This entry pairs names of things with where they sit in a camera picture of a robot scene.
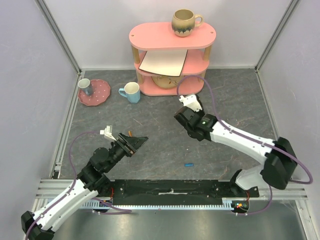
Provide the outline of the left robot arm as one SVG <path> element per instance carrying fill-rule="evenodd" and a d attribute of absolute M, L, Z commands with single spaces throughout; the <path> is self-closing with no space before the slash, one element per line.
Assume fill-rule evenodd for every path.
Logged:
<path fill-rule="evenodd" d="M 111 181 L 106 176 L 123 157 L 132 157 L 148 140 L 147 136 L 132 137 L 120 133 L 109 149 L 99 147 L 73 182 L 57 197 L 36 212 L 21 216 L 26 240 L 51 240 L 60 226 L 84 203 L 106 196 Z"/>

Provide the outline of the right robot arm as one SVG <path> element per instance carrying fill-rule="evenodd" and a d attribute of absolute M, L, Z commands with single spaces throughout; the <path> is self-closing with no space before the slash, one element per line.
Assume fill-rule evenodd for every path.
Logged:
<path fill-rule="evenodd" d="M 232 176 L 229 191 L 233 196 L 240 197 L 247 190 L 264 183 L 284 190 L 291 180 L 297 163 L 290 158 L 296 154 L 287 139 L 259 137 L 234 128 L 225 121 L 219 122 L 214 115 L 205 114 L 202 110 L 193 111 L 187 106 L 178 110 L 174 118 L 191 138 L 229 146 L 259 163 L 250 169 L 240 169 Z"/>

